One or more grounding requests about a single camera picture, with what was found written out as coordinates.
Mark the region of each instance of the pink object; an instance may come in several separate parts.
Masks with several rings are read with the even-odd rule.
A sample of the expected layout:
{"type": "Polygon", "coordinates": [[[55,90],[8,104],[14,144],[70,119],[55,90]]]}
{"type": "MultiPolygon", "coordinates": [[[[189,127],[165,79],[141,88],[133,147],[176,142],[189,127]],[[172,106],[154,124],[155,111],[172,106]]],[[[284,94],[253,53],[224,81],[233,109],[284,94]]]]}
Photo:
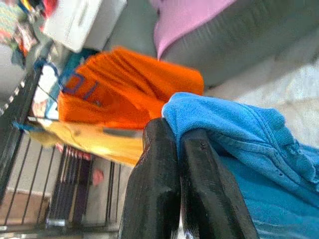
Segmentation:
{"type": "Polygon", "coordinates": [[[58,6],[58,0],[43,0],[43,5],[45,17],[48,18],[54,13],[58,6]]]}
{"type": "Polygon", "coordinates": [[[100,169],[94,169],[93,172],[93,186],[99,185],[104,179],[104,173],[100,169]]]}
{"type": "Polygon", "coordinates": [[[207,23],[236,0],[150,0],[159,9],[154,42],[160,59],[166,48],[207,23]]]}

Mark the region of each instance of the gray couch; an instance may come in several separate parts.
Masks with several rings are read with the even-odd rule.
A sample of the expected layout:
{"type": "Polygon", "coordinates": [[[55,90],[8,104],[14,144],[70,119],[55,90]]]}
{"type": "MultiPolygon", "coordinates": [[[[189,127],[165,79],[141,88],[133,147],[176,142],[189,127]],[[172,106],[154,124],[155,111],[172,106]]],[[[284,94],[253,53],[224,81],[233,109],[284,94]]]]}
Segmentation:
{"type": "MultiPolygon", "coordinates": [[[[158,13],[149,0],[128,0],[105,50],[117,45],[156,57],[158,13]]],[[[161,60],[198,69],[215,86],[276,54],[319,26],[318,0],[237,0],[174,42],[161,60]]]]}

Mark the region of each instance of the clothing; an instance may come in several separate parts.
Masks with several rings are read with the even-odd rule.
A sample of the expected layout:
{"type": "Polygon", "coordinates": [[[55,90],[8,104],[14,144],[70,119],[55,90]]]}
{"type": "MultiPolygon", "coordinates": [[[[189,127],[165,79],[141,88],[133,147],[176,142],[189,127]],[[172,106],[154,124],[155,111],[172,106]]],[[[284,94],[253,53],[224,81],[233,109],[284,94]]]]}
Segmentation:
{"type": "Polygon", "coordinates": [[[57,136],[59,140],[56,143],[64,142],[84,152],[128,166],[135,166],[143,152],[140,137],[111,135],[103,132],[99,126],[57,121],[50,125],[43,123],[42,126],[57,136]]]}
{"type": "Polygon", "coordinates": [[[0,1],[0,43],[7,44],[12,38],[23,11],[18,6],[8,6],[0,1]]]}
{"type": "Polygon", "coordinates": [[[294,232],[316,238],[319,150],[299,144],[278,111],[178,93],[162,114],[179,154],[185,132],[209,131],[212,147],[238,179],[256,228],[284,238],[294,232]]]}
{"type": "Polygon", "coordinates": [[[90,57],[58,98],[59,120],[143,129],[176,92],[203,94],[196,70],[124,48],[90,57]]]}
{"type": "Polygon", "coordinates": [[[151,0],[159,11],[154,29],[158,59],[174,41],[207,23],[236,0],[151,0]]]}

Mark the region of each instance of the blue towel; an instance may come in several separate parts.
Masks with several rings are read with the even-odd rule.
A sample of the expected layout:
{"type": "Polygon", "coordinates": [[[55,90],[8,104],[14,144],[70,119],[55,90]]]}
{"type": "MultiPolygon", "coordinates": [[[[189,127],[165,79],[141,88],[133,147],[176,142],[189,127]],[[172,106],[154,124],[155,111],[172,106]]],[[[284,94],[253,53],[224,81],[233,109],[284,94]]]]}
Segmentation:
{"type": "Polygon", "coordinates": [[[307,238],[317,238],[318,229],[314,228],[314,223],[319,225],[319,150],[299,144],[278,111],[177,93],[163,107],[162,114],[176,137],[179,156],[183,154],[179,145],[181,136],[191,129],[204,128],[222,159],[229,154],[237,159],[227,165],[239,181],[257,228],[257,224],[262,225],[267,231],[267,226],[277,225],[271,228],[280,231],[279,225],[286,225],[289,233],[303,235],[304,228],[307,238]],[[238,168],[244,172],[242,175],[259,175],[260,185],[241,180],[238,168]],[[256,193],[264,184],[269,186],[260,187],[263,195],[256,193]],[[265,203],[264,198],[272,201],[265,203]]]}

